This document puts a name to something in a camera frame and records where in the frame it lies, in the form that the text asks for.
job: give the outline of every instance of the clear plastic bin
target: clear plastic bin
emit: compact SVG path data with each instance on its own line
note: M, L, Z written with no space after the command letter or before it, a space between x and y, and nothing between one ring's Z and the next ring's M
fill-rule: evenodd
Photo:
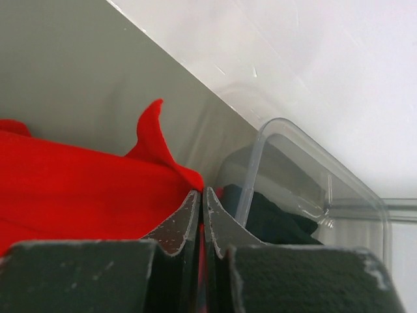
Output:
M368 248L390 268L383 201L292 122L267 122L252 146L230 154L216 187L230 184L241 187L232 215L243 226L256 192L285 214L315 221L311 237L324 245Z

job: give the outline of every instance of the red fabric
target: red fabric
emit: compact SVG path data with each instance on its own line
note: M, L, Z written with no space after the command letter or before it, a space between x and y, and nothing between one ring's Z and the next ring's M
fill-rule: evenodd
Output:
M162 100L137 124L125 156L32 138L0 121L0 254L27 239L137 239L202 191L201 176L179 166L160 130Z

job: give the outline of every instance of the red cloth corner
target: red cloth corner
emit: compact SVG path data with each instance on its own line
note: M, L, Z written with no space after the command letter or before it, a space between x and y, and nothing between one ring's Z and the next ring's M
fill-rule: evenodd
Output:
M201 176L178 165L159 125L162 100L139 118L125 156L32 138L0 120L0 255L28 239L138 239L172 214Z

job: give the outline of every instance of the gray surface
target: gray surface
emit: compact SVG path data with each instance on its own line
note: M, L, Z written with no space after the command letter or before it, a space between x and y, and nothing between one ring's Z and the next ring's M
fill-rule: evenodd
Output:
M38 137L123 155L163 98L175 159L210 183L254 129L104 0L0 2L0 118Z

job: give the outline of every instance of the dark green cloth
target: dark green cloth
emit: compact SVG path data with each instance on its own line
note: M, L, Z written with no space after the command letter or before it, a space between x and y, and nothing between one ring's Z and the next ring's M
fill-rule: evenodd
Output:
M233 217L242 189L236 185L223 188L220 203ZM253 193L246 229L266 243L277 245L322 245L311 237L318 224L304 216L287 213L259 192Z

